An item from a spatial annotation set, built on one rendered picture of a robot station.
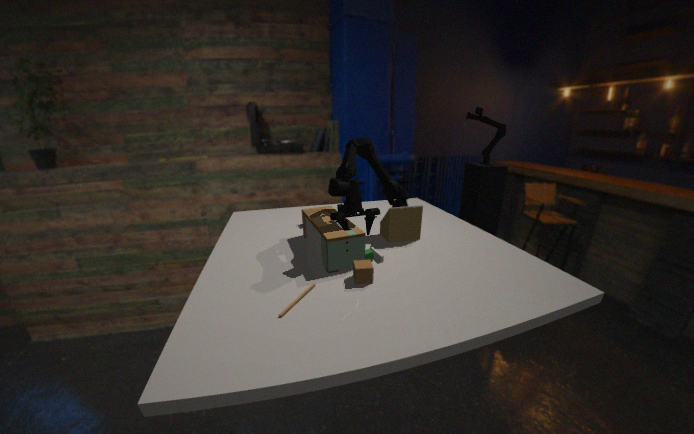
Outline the tan wooden stick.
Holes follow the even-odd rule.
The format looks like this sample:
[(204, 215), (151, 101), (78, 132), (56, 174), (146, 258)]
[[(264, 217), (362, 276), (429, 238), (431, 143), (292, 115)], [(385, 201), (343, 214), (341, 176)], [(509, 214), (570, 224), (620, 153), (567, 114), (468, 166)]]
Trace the tan wooden stick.
[(291, 310), (306, 294), (308, 294), (313, 288), (315, 287), (315, 284), (312, 284), (305, 292), (303, 292), (300, 296), (298, 296), (291, 305), (289, 305), (286, 309), (284, 309), (281, 313), (279, 313), (279, 316), (282, 317), (285, 315), (289, 310)]

